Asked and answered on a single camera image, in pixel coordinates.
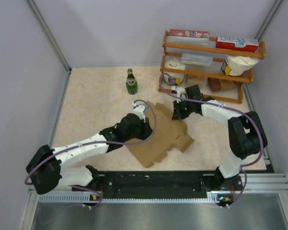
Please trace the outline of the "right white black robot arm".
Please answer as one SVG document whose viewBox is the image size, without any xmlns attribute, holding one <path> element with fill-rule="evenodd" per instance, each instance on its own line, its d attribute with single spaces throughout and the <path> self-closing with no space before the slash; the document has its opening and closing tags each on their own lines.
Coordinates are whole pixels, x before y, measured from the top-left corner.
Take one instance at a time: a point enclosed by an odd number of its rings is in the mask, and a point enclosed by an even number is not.
<svg viewBox="0 0 288 230">
<path fill-rule="evenodd" d="M 204 97 L 198 85 L 187 88 L 173 85 L 171 93 L 177 97 L 173 102 L 174 120 L 183 120 L 196 113 L 224 124 L 228 129 L 231 152 L 216 168 L 214 176 L 202 181 L 202 187 L 206 191 L 227 189 L 244 165 L 253 161 L 251 157 L 267 146 L 258 114 L 254 111 L 243 113 L 227 108 L 213 97 Z"/>
</svg>

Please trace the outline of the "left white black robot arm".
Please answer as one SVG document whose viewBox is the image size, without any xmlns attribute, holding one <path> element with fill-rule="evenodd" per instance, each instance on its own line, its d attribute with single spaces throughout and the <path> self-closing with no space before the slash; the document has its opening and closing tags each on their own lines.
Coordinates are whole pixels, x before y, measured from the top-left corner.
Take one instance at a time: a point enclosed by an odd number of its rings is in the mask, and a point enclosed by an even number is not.
<svg viewBox="0 0 288 230">
<path fill-rule="evenodd" d="M 107 127 L 88 139 L 54 148 L 41 146 L 26 167 L 26 184 L 31 184 L 39 195 L 56 188 L 70 186 L 74 191 L 94 190 L 99 186 L 100 176 L 91 165 L 74 168 L 73 165 L 95 155 L 109 153 L 123 145 L 132 145 L 132 139 L 142 144 L 148 141 L 156 127 L 149 119 L 129 113 L 114 126 Z"/>
</svg>

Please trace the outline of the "brown cardboard box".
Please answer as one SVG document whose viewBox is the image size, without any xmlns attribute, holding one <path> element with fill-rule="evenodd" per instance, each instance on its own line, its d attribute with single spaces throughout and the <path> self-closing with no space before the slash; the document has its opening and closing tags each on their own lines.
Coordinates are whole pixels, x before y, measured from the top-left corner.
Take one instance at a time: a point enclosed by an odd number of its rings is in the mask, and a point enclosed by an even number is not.
<svg viewBox="0 0 288 230">
<path fill-rule="evenodd" d="M 177 149 L 184 153 L 194 142 L 188 134 L 187 124 L 181 120 L 172 120 L 173 112 L 162 103 L 152 104 L 156 114 L 156 131 L 152 137 L 140 144 L 127 146 L 132 155 L 140 164 L 149 168 L 155 162 L 161 162 L 167 157 L 167 152 Z"/>
</svg>

